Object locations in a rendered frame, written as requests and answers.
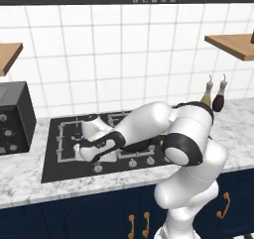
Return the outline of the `black hob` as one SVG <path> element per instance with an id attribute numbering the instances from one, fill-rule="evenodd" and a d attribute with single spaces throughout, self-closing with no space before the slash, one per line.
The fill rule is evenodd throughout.
<path id="1" fill-rule="evenodd" d="M 80 144 L 84 139 L 81 122 L 94 117 L 95 115 L 79 115 L 51 120 L 42 183 L 135 171 L 171 164 L 162 152 L 161 144 L 165 135 L 160 135 L 154 140 L 138 143 L 123 150 L 116 150 L 114 153 L 104 156 L 97 163 L 79 161 L 75 157 L 73 147 L 75 144 Z M 147 164 L 148 157 L 155 160 L 153 165 Z M 129 167 L 131 159 L 137 162 L 136 168 Z M 101 173 L 96 173 L 93 170 L 95 165 L 102 165 Z"/>

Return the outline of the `dark vinegar bottle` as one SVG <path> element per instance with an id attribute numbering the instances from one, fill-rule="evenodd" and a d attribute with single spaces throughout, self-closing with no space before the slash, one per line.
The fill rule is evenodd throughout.
<path id="1" fill-rule="evenodd" d="M 220 82 L 218 92 L 212 101 L 212 110 L 214 112 L 220 112 L 224 106 L 224 93 L 226 85 L 226 75 L 224 75 L 223 80 Z"/>

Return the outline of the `black toaster oven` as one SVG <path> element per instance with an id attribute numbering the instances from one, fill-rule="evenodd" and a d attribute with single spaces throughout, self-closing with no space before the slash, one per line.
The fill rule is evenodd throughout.
<path id="1" fill-rule="evenodd" d="M 36 123 L 27 82 L 0 82 L 0 156 L 29 152 Z"/>

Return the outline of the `yellow oil bottle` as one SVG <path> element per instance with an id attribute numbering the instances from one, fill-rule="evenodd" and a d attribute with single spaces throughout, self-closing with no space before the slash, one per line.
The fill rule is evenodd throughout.
<path id="1" fill-rule="evenodd" d="M 210 78 L 209 81 L 206 83 L 205 92 L 204 92 L 203 97 L 201 99 L 201 102 L 206 105 L 211 104 L 210 93 L 211 93 L 212 87 L 213 87 L 213 82 L 212 82 L 212 78 Z"/>

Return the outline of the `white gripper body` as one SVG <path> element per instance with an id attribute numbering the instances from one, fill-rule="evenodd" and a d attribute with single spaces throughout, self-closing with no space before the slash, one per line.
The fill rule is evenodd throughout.
<path id="1" fill-rule="evenodd" d="M 98 161 L 102 156 L 105 154 L 110 153 L 113 151 L 113 147 L 102 147 L 100 149 L 96 148 L 95 146 L 91 147 L 79 147 L 79 154 L 86 162 L 94 162 Z"/>

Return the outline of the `wooden wall shelf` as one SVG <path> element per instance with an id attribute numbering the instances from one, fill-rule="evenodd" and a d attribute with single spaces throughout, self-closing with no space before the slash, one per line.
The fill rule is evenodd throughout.
<path id="1" fill-rule="evenodd" d="M 22 43 L 0 43 L 0 76 L 7 74 L 22 49 Z"/>
<path id="2" fill-rule="evenodd" d="M 251 43 L 251 38 L 251 34 L 209 35 L 205 36 L 204 40 L 240 60 L 248 61 L 254 60 L 254 44 Z"/>

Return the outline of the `navy cupboard door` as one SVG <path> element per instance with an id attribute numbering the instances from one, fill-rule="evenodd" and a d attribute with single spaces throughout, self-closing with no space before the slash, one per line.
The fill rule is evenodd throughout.
<path id="1" fill-rule="evenodd" d="M 150 212 L 150 231 L 149 238 L 154 239 L 154 236 L 158 229 L 164 224 L 167 210 L 161 208 L 154 197 L 155 185 L 142 186 L 140 190 L 140 215 L 139 215 L 139 232 L 138 239 L 145 239 L 142 235 L 142 231 L 146 228 L 146 219 L 144 218 L 144 212 Z"/>
<path id="2" fill-rule="evenodd" d="M 130 214 L 134 213 L 128 213 L 112 197 L 90 197 L 66 212 L 63 219 L 64 239 L 129 239 Z"/>
<path id="3" fill-rule="evenodd" d="M 254 169 L 221 174 L 218 196 L 195 217 L 201 239 L 230 239 L 254 233 Z"/>

